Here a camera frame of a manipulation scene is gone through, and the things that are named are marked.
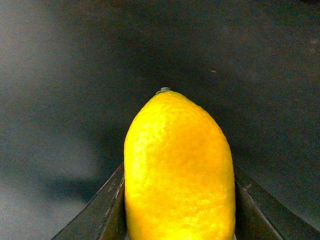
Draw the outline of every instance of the black backdrop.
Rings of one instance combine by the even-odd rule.
[[[208,111],[234,163],[320,229],[317,6],[29,0],[0,11],[1,239],[49,239],[71,220],[161,87]]]

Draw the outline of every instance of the lemon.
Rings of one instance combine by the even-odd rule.
[[[233,240],[235,180],[226,137],[180,93],[157,93],[124,143],[130,240]]]

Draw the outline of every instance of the yellow lemon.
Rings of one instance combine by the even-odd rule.
[[[232,240],[235,180],[226,137],[200,106],[161,90],[124,143],[130,240]]]

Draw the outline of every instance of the dark surface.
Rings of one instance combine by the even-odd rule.
[[[234,167],[236,182],[236,238],[238,240],[318,240],[320,231],[285,208]]]
[[[320,18],[301,1],[0,3],[0,236],[50,239],[123,161],[162,87],[320,229]]]
[[[125,239],[124,165],[121,164],[93,199],[52,240]]]

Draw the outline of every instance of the dark gray background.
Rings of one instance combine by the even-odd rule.
[[[320,14],[300,1],[0,2],[0,238],[49,239],[123,161],[161,87],[320,230]]]

